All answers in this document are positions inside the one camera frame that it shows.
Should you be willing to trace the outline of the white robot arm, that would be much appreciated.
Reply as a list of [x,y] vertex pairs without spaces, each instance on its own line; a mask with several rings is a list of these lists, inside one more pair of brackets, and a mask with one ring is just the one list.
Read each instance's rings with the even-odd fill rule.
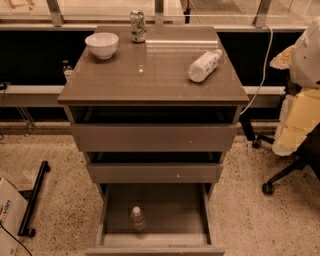
[[295,152],[307,135],[320,123],[320,17],[291,47],[278,54],[271,66],[288,60],[291,82],[301,87],[295,96],[287,94],[281,106],[279,125],[272,150],[279,156]]

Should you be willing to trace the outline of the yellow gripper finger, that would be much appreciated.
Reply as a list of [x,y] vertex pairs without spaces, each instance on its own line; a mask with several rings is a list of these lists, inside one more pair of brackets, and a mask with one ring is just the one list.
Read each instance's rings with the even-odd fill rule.
[[320,90],[303,89],[295,96],[287,95],[280,111],[273,152],[279,156],[295,152],[319,123]]
[[295,46],[291,45],[280,52],[270,61],[270,66],[275,69],[285,70],[290,67],[291,55]]

